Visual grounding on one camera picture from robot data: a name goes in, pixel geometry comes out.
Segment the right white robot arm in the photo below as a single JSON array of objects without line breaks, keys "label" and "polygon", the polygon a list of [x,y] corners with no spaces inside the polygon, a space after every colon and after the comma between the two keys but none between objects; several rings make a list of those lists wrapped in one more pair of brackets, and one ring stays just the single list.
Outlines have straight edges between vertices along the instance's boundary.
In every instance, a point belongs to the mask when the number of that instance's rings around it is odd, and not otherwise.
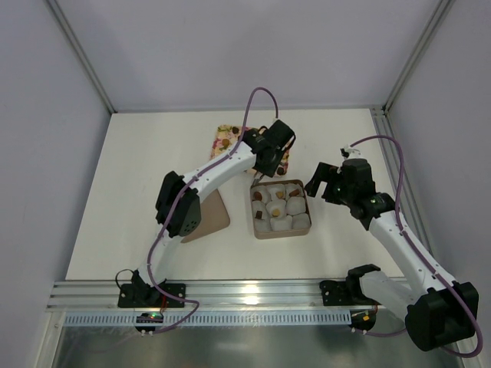
[{"label": "right white robot arm", "polygon": [[404,322],[409,337],[422,351],[476,337],[476,348],[470,353],[476,356],[483,347],[476,320],[477,290],[469,282],[458,282],[437,264],[407,226],[391,196],[377,192],[367,160],[346,159],[341,166],[319,163],[305,187],[306,194],[316,196],[322,183],[326,187],[321,197],[348,207],[406,278],[405,284],[400,284],[374,264],[358,266],[349,270],[342,282],[322,283],[324,303],[380,304]]}]

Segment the aluminium rail frame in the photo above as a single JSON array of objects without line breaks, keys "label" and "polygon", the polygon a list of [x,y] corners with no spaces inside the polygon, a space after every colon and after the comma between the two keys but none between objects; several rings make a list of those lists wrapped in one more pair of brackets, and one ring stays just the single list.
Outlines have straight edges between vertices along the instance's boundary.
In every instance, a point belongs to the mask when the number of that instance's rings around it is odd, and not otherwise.
[{"label": "aluminium rail frame", "polygon": [[[185,280],[186,296],[201,309],[320,308],[320,279]],[[60,281],[54,284],[46,310],[112,311],[120,290],[113,281]]]}]

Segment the tan square tin lid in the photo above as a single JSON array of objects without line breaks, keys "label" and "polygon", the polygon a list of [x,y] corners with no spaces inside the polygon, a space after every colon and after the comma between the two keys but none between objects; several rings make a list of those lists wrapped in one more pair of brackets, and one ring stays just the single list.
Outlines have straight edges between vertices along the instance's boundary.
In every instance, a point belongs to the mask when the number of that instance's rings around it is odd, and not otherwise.
[{"label": "tan square tin lid", "polygon": [[211,192],[201,203],[201,222],[182,243],[193,242],[215,232],[219,232],[230,225],[230,217],[219,190]]}]

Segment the floral pattern tray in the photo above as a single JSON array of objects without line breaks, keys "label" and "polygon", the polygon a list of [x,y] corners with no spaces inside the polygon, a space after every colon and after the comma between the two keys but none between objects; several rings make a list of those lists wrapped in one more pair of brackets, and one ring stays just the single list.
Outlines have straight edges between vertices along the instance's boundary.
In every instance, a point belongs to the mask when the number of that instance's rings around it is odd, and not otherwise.
[{"label": "floral pattern tray", "polygon": [[[241,126],[226,124],[218,126],[216,129],[216,134],[213,140],[209,159],[215,159],[217,156],[220,156],[228,149],[231,149],[239,139],[241,132]],[[289,168],[289,158],[290,151],[286,150],[281,162],[275,170],[274,177],[282,177],[287,174]]]}]

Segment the tan square tin box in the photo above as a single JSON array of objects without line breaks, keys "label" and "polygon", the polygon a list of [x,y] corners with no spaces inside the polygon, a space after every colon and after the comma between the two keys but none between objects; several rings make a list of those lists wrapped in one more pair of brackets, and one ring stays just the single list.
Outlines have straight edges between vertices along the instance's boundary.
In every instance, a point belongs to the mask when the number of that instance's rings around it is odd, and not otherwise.
[{"label": "tan square tin box", "polygon": [[[300,190],[297,196],[289,193]],[[262,194],[262,201],[254,199],[254,193]],[[283,192],[285,198],[278,199],[277,192]],[[254,236],[260,240],[304,236],[310,232],[312,220],[308,207],[304,184],[299,179],[289,179],[275,182],[260,182],[249,190],[252,227]],[[281,215],[272,216],[273,209],[279,208]],[[255,219],[255,213],[262,211],[264,219]]]}]

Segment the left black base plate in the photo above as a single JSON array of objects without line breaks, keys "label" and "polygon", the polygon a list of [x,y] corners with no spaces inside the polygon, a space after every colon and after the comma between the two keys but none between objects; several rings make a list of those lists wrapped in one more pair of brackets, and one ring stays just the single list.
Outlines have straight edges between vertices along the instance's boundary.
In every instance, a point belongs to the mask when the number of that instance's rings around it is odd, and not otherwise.
[{"label": "left black base plate", "polygon": [[155,287],[149,285],[135,286],[122,284],[118,296],[119,308],[184,308],[185,303],[161,294]]}]

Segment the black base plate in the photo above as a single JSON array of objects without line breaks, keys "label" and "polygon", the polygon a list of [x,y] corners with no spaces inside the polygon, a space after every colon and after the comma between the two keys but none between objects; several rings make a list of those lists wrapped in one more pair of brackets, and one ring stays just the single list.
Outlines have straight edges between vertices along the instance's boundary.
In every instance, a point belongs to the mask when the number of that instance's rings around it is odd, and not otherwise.
[{"label": "black base plate", "polygon": [[135,286],[122,284],[118,296],[119,308],[184,308],[185,303],[161,294],[155,287],[149,285]]},{"label": "black base plate", "polygon": [[366,297],[358,281],[324,280],[319,283],[322,303],[325,307],[377,305]]}]

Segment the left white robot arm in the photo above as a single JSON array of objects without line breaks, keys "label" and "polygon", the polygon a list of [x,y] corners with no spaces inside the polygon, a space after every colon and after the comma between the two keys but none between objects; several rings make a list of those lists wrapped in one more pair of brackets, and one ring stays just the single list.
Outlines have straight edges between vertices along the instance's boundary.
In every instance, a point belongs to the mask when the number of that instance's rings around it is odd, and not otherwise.
[{"label": "left white robot arm", "polygon": [[194,232],[202,220],[201,204],[231,178],[249,169],[273,177],[285,152],[296,140],[294,131],[280,119],[270,127],[244,128],[235,144],[206,165],[179,175],[167,173],[156,201],[156,221],[161,229],[146,261],[133,271],[131,296],[147,307],[157,304],[166,277],[158,275],[163,254]]}]

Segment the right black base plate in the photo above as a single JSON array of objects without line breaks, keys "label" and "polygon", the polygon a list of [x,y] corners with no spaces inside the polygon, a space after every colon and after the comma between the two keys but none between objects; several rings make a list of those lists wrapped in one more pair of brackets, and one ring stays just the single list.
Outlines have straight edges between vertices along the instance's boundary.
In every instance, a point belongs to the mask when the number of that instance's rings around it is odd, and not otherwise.
[{"label": "right black base plate", "polygon": [[319,283],[322,303],[325,307],[377,305],[366,297],[358,281],[324,280]]}]

